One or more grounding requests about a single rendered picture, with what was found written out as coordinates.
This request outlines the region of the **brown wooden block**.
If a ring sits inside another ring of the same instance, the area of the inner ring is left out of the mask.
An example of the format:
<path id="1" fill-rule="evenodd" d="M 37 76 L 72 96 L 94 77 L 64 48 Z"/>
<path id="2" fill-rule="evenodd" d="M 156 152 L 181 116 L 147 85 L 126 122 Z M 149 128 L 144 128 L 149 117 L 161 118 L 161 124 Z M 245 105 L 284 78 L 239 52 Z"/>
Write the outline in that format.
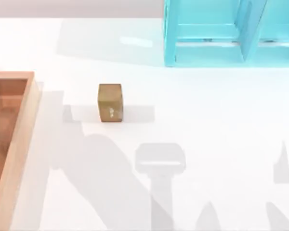
<path id="1" fill-rule="evenodd" d="M 98 108 L 102 122 L 123 121 L 123 94 L 121 84 L 99 84 Z"/>

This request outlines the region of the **light blue rack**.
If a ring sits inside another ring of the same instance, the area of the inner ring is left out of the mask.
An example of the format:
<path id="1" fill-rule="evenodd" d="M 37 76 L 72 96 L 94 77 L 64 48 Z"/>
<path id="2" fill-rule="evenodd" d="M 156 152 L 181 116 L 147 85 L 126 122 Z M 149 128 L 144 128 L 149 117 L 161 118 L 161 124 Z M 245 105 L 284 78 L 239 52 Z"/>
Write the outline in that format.
<path id="1" fill-rule="evenodd" d="M 289 0 L 164 0 L 168 67 L 289 67 Z"/>

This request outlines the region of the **shallow salmon-coloured box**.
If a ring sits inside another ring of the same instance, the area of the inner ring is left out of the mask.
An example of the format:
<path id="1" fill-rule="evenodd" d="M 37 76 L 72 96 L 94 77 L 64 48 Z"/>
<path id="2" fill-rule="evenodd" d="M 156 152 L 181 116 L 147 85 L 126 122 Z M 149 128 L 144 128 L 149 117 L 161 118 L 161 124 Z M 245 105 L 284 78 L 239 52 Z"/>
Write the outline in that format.
<path id="1" fill-rule="evenodd" d="M 0 231 L 9 231 L 39 107 L 34 72 L 0 71 Z"/>

